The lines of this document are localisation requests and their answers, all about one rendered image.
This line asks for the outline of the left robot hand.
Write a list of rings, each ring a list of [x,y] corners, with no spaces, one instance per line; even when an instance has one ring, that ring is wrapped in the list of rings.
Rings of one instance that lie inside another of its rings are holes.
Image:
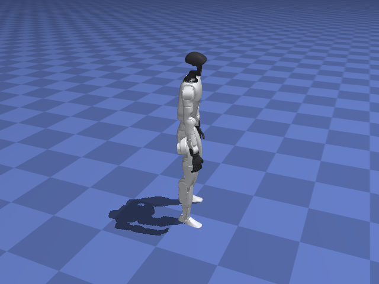
[[[195,126],[195,127],[196,127],[196,129],[197,129],[197,131],[198,131],[198,133],[200,135],[200,139],[201,139],[201,134],[202,134],[202,137],[204,139],[204,134],[203,134],[203,132],[201,131],[201,128],[200,128],[200,120],[198,121],[198,126]]]

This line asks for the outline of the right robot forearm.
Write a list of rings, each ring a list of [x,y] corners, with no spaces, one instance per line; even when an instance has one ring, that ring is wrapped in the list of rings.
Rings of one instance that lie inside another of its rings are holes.
[[[194,122],[192,120],[187,120],[185,122],[185,135],[187,135],[187,145],[189,150],[192,149],[193,153],[198,153],[197,141],[195,137]]]

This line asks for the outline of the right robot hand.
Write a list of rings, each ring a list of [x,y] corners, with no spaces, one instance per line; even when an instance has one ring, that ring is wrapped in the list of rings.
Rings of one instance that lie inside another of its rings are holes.
[[[199,155],[199,151],[198,151],[198,153],[194,154],[193,150],[189,149],[189,152],[190,152],[190,155],[192,156],[192,165],[193,165],[193,170],[191,171],[191,173],[198,172],[202,168],[202,163],[204,161],[201,158],[201,156]]]

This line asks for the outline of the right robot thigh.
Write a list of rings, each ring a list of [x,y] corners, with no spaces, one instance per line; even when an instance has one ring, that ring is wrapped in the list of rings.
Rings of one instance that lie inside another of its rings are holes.
[[[197,172],[191,173],[193,170],[192,165],[192,156],[190,155],[189,147],[187,145],[187,137],[181,137],[179,143],[176,145],[176,149],[179,155],[185,155],[182,159],[182,169],[184,177],[179,180],[184,181],[187,188],[190,189],[190,186],[193,185]]]

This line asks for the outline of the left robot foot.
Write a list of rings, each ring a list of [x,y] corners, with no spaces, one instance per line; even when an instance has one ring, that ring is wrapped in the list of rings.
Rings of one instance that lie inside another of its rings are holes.
[[[178,199],[179,199],[179,198],[178,198]],[[179,200],[180,200],[180,199],[179,199]],[[203,201],[202,198],[193,195],[192,202],[202,202],[202,201]]]

